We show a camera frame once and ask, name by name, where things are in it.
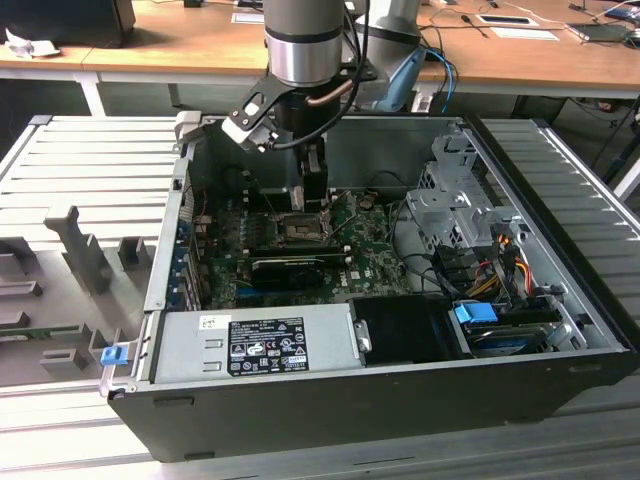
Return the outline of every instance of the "gray floor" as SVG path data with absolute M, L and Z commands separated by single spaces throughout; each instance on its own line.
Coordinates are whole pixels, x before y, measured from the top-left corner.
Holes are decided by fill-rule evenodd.
M 170 105 L 166 85 L 112 83 L 100 85 L 100 91 L 108 115 L 173 115 L 178 111 Z M 245 91 L 246 87 L 180 86 L 186 108 L 208 113 L 228 112 Z M 71 82 L 0 80 L 0 92 L 0 158 L 35 114 L 89 114 L 79 85 Z M 507 95 L 457 93 L 447 113 L 475 112 L 482 117 L 508 118 L 514 102 L 515 97 Z M 567 102 L 553 127 L 583 160 L 590 162 L 611 133 L 611 120 L 621 118 L 625 112 L 621 108 L 613 114 L 587 113 Z M 606 170 L 631 137 L 630 128 L 623 126 L 596 166 L 598 174 Z M 640 195 L 634 195 L 629 204 L 639 209 Z

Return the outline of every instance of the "desk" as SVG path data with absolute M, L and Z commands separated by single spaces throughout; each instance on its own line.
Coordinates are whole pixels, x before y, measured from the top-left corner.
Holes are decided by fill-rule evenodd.
M 508 3 L 529 9 L 549 20 L 590 21 L 589 15 L 570 10 L 568 0 L 509 0 Z M 461 0 L 449 11 L 438 13 L 442 7 L 422 9 L 419 24 L 444 27 L 439 31 L 447 58 L 460 72 L 457 91 L 605 98 L 635 98 L 638 95 L 640 52 L 623 45 L 581 44 L 570 31 L 557 30 L 563 29 L 563 24 L 542 21 L 504 1 L 498 0 L 498 4 L 500 8 L 495 9 L 483 1 Z M 489 36 L 486 39 L 473 28 L 446 28 L 465 25 L 458 12 L 469 13 L 475 25 L 483 25 L 471 15 L 478 12 L 478 5 L 482 12 L 492 15 L 527 16 L 540 24 L 539 28 L 551 30 L 559 41 L 501 39 L 490 29 L 483 29 Z M 593 14 L 613 5 L 615 3 L 587 2 L 587 8 Z M 433 28 L 426 29 L 424 35 L 431 45 L 438 46 Z M 441 73 L 436 77 L 436 82 L 440 82 Z M 427 69 L 423 70 L 420 78 L 424 83 L 433 82 L 428 78 Z
M 490 9 L 484 0 L 460 0 L 454 10 L 473 14 L 490 9 L 492 14 L 527 15 L 500 0 L 498 3 L 501 8 Z M 589 21 L 586 14 L 569 10 L 565 0 L 511 3 L 556 21 Z M 63 48 L 59 58 L 31 62 L 16 60 L 3 51 L 0 76 L 77 81 L 91 113 L 104 115 L 97 87 L 100 82 L 250 86 L 264 74 L 267 54 L 262 26 L 232 24 L 231 5 L 184 9 L 182 2 L 139 0 L 133 4 L 136 29 L 127 48 Z M 600 13 L 603 5 L 613 3 L 587 2 L 593 13 Z M 435 0 L 433 6 L 423 7 L 420 24 L 465 25 L 456 12 L 434 17 L 444 8 Z M 535 20 L 544 28 L 563 26 Z M 640 90 L 640 52 L 622 45 L 580 45 L 566 30 L 553 32 L 560 41 L 499 39 L 491 30 L 484 31 L 489 39 L 471 28 L 441 30 L 447 57 L 460 73 L 458 92 L 635 98 Z M 432 45 L 438 44 L 433 29 L 425 30 L 425 36 Z M 418 83 L 422 97 L 430 96 L 442 78 L 440 65 L 425 65 Z

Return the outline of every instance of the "blue object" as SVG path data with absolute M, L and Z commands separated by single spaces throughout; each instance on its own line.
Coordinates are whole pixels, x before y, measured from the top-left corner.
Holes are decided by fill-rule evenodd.
M 463 303 L 454 309 L 460 323 L 487 323 L 497 322 L 493 305 L 490 303 Z
M 102 350 L 102 356 L 100 357 L 100 363 L 103 367 L 108 365 L 126 365 L 127 355 L 129 354 L 129 347 L 106 347 Z
M 397 112 L 407 101 L 416 84 L 427 50 L 419 46 L 409 55 L 389 79 L 389 92 L 384 100 L 373 103 L 373 108 L 385 112 Z
M 444 65 L 444 67 L 447 69 L 447 78 L 449 79 L 449 87 L 447 91 L 447 100 L 444 102 L 444 105 L 442 106 L 442 111 L 441 111 L 441 113 L 444 113 L 447 111 L 447 107 L 449 106 L 449 100 L 451 100 L 451 95 L 453 95 L 453 71 L 451 70 L 451 64 L 438 52 L 430 49 L 427 50 L 427 52 L 429 52 L 429 54 L 433 55 L 438 60 L 440 60 Z

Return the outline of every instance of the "white sticker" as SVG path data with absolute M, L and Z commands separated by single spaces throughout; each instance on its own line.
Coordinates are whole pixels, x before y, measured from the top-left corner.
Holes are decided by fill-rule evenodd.
M 0 337 L 1 342 L 26 342 L 29 340 L 29 337 L 26 335 L 7 335 L 5 337 Z
M 200 317 L 200 330 L 228 328 L 230 321 L 231 315 L 202 315 Z

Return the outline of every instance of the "warning label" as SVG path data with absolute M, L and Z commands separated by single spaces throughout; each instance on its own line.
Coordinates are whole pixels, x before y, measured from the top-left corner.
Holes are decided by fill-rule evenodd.
M 309 370 L 304 321 L 298 318 L 229 322 L 230 375 Z

